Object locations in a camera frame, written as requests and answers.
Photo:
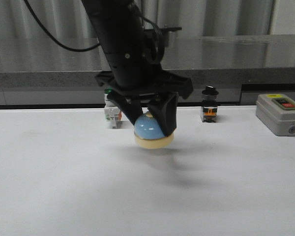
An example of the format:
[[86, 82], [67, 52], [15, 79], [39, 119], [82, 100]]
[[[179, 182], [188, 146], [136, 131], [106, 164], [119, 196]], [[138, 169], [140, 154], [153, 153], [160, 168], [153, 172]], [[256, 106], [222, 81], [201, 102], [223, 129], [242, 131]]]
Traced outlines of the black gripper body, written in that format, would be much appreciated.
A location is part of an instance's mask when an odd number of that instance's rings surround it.
[[115, 104], [152, 100], [162, 94], [187, 99], [193, 91], [190, 78], [163, 70], [160, 65], [115, 64], [110, 71], [101, 71], [95, 78], [99, 86], [112, 89], [107, 98]]

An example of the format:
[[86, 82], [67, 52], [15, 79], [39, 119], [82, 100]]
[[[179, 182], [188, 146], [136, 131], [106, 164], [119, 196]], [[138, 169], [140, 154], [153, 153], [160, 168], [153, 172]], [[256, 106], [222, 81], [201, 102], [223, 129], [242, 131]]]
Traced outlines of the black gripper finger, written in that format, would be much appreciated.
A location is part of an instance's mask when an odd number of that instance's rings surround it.
[[157, 120], [163, 134], [170, 136], [177, 127], [177, 94], [158, 94], [148, 102], [147, 107]]
[[132, 124], [135, 124], [136, 120], [143, 114], [140, 101], [128, 103], [124, 96], [114, 90], [107, 95], [107, 98], [125, 114]]

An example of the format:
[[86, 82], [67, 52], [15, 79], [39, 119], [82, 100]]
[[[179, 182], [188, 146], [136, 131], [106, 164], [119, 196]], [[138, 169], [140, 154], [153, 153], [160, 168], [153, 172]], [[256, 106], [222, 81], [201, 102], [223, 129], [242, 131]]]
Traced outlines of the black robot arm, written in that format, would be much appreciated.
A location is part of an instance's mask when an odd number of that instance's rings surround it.
[[142, 115], [142, 102], [157, 120], [163, 134], [177, 126], [177, 101], [193, 91], [189, 78], [161, 67], [164, 40], [160, 28], [146, 34], [143, 15], [132, 0], [85, 0], [84, 9], [95, 29], [110, 71], [100, 72], [99, 85], [111, 88], [108, 100], [135, 123]]

